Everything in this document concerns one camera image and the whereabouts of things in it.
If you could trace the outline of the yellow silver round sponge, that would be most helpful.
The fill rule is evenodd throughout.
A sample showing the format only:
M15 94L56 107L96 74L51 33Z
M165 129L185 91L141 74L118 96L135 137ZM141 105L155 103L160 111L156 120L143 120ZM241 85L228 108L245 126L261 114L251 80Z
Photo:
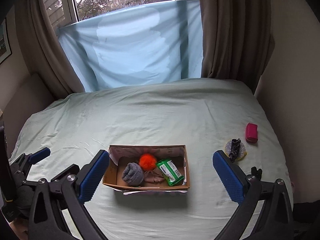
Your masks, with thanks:
M225 144L225 154L228 159L233 163L244 159L247 155L246 148L240 139L229 140Z

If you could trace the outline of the orange fluffy plush ball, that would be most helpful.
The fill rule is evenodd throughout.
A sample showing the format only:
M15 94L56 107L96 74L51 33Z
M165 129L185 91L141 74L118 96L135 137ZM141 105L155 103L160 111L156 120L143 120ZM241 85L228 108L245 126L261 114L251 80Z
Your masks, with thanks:
M144 153L139 158L139 166L142 168L143 171L150 171L155 169L157 163L157 158L149 153Z

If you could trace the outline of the black patterned scrunchie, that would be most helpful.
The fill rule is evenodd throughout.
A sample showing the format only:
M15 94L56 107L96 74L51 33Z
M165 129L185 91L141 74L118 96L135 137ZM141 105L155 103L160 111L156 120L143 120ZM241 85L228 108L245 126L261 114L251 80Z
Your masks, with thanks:
M231 146L230 146L228 158L232 163L235 162L239 156L240 146L241 146L240 139L232 139L231 140Z

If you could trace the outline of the magenta zip pouch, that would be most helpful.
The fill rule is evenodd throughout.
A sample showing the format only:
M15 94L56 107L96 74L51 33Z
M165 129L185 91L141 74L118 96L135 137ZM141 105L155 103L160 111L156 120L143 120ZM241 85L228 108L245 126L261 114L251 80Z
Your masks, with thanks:
M255 144L258 142L258 126L248 123L245 129L245 139L247 142Z

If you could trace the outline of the green wet wipes pack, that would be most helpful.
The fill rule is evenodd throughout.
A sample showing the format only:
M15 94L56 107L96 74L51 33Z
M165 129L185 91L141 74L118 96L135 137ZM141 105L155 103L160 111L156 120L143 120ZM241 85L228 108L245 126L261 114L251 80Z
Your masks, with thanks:
M176 186L184 180L183 174L178 170L172 159L162 159L156 163L169 186Z

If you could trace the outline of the black sock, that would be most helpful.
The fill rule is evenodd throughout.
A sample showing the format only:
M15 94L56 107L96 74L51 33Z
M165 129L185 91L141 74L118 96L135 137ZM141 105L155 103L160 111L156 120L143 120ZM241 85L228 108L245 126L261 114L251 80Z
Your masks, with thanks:
M251 175L258 181L261 181L263 171L261 168L257 169L255 166L251 168Z

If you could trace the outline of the grey fluffy rolled sock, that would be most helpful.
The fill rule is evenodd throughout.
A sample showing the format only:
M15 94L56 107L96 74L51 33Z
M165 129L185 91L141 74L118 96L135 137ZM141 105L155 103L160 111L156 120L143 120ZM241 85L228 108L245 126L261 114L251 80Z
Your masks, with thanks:
M144 181L144 171L137 163L128 163L121 178L129 186L139 186Z

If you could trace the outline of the pink cloth in box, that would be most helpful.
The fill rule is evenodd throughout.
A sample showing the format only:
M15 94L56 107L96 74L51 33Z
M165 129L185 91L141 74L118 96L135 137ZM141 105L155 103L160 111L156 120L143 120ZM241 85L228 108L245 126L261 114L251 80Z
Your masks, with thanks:
M153 170L144 172L144 181L146 183L157 184L165 180L162 172L156 167Z

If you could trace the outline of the cardboard box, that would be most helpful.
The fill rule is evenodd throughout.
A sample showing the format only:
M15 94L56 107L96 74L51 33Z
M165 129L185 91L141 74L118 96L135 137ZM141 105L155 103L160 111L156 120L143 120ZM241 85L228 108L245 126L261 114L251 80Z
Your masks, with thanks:
M124 195L186 193L190 188L184 145L109 147L110 164L103 184Z

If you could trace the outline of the brown curtain left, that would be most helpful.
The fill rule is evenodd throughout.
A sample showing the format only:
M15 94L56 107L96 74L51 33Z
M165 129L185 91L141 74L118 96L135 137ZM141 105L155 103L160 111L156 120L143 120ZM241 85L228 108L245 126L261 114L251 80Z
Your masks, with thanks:
M43 0L15 2L16 34L25 65L58 99L85 91L50 23Z

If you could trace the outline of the brown curtain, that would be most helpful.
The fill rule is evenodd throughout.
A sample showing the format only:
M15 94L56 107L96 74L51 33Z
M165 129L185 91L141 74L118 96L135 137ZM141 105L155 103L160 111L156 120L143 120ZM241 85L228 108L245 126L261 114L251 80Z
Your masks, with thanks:
M271 0L200 0L201 76L243 82L255 92L274 50Z
M43 0L15 2L16 34L25 65L58 99L85 91L50 23Z

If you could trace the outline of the pale green bed sheet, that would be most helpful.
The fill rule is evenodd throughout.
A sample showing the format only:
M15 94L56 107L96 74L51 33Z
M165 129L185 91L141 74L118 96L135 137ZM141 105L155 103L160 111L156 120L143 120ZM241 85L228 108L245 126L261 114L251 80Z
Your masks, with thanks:
M186 194L125 196L99 185L86 208L109 239L214 239L236 210L212 164L213 153L245 127L258 127L239 166L262 169L262 179L290 186L283 149L263 108L239 81L187 79L77 93L33 114L12 159L50 149L31 168L30 180L50 179L71 164L84 166L110 145L184 145L190 189Z

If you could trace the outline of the light blue window cloth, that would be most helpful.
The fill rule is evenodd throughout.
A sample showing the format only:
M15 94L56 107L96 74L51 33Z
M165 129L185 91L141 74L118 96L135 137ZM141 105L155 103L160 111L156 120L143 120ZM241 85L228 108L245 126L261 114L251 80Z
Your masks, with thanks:
M198 78L202 37L199 0L120 9L58 34L86 92Z

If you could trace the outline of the brown curtain right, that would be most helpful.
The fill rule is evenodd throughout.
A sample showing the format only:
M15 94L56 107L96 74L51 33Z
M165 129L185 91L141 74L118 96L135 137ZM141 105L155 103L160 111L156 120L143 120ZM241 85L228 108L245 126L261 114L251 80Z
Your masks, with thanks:
M255 92L274 50L271 0L200 0L201 76L243 82Z

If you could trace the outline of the framed wall picture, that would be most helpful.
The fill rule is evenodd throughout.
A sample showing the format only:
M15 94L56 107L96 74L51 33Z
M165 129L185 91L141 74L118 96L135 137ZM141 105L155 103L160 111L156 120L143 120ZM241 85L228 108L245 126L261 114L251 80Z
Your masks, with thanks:
M0 28L0 64L2 64L11 54L11 46L8 37L7 19L1 23Z

